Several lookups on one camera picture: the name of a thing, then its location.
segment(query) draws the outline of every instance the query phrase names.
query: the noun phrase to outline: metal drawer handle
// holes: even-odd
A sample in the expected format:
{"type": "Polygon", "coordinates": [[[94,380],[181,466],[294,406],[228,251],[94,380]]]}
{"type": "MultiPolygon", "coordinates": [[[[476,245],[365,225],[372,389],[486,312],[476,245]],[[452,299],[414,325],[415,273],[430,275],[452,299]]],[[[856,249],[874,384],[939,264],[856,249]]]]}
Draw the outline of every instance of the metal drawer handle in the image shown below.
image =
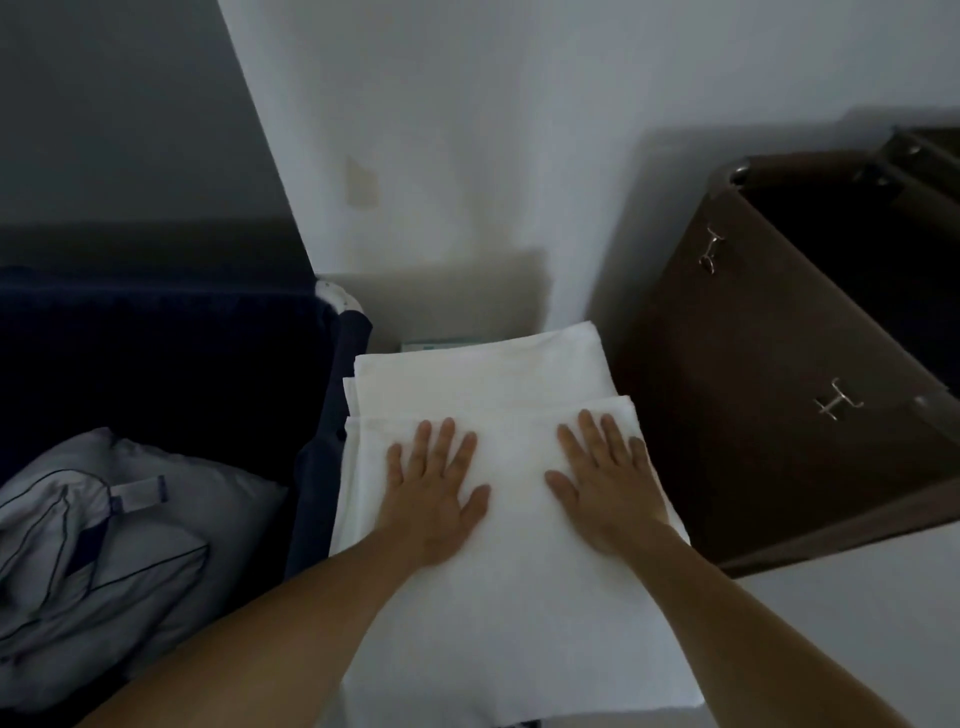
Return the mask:
{"type": "Polygon", "coordinates": [[[713,228],[709,225],[707,225],[707,232],[710,233],[710,241],[707,243],[707,250],[700,256],[699,262],[705,271],[713,275],[717,272],[717,267],[713,260],[713,256],[716,254],[717,243],[725,238],[723,235],[718,235],[714,232],[713,228]]]}
{"type": "Polygon", "coordinates": [[[862,401],[851,400],[850,397],[848,397],[847,394],[842,389],[840,389],[839,376],[835,376],[833,378],[833,381],[830,383],[830,386],[833,387],[833,391],[836,394],[834,395],[833,399],[830,401],[823,401],[819,397],[814,400],[817,403],[817,405],[820,407],[820,411],[817,414],[827,415],[832,420],[839,420],[840,418],[837,417],[835,414],[833,414],[833,409],[835,407],[838,407],[841,404],[848,404],[853,409],[859,409],[860,407],[863,406],[862,401]]]}

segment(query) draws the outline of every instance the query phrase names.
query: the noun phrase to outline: stack of towels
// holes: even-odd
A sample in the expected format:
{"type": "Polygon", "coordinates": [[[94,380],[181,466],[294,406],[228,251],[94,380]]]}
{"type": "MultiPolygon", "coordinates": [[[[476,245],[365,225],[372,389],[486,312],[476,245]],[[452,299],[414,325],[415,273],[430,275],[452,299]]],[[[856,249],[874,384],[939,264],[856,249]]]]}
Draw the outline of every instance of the stack of towels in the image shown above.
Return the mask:
{"type": "MultiPolygon", "coordinates": [[[[462,490],[492,485],[464,549],[422,570],[377,617],[327,725],[491,728],[703,702],[660,609],[621,562],[574,533],[543,482],[569,473],[557,425],[610,413],[640,436],[593,324],[453,350],[359,356],[331,553],[373,528],[385,452],[453,417],[478,447],[462,490]]],[[[686,539],[673,508],[671,523],[686,539]]]]}

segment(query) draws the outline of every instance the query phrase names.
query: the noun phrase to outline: forearm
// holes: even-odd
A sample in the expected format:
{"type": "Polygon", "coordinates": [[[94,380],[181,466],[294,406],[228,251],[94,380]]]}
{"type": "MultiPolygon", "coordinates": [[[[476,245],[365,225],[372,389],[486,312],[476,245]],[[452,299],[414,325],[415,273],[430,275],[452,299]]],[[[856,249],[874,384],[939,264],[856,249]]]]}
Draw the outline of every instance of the forearm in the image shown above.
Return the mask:
{"type": "Polygon", "coordinates": [[[670,622],[721,728],[907,725],[672,529],[640,530],[622,553],[670,622]]]}
{"type": "Polygon", "coordinates": [[[204,630],[83,726],[312,725],[413,568],[402,538],[374,531],[204,630]]]}

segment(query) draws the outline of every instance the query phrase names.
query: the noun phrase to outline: white floor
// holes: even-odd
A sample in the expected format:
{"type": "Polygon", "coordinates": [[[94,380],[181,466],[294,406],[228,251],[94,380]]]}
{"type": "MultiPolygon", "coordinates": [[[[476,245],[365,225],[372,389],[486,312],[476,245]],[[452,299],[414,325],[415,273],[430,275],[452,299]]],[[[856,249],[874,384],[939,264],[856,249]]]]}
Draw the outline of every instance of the white floor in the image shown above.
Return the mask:
{"type": "MultiPolygon", "coordinates": [[[[960,716],[960,523],[747,577],[743,585],[917,728],[960,716]]],[[[713,728],[709,712],[583,716],[549,728],[713,728]]]]}

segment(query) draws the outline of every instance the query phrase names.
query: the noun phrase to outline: brown cabinet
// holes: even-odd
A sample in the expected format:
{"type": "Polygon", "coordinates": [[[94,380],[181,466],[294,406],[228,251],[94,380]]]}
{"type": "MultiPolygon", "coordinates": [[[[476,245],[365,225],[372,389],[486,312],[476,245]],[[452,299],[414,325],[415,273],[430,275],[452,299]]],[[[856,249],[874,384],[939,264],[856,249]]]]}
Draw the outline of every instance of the brown cabinet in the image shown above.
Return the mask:
{"type": "Polygon", "coordinates": [[[719,172],[614,362],[693,544],[731,573],[960,518],[957,402],[888,330],[952,373],[960,329],[895,319],[960,323],[960,235],[868,161],[719,172]]]}

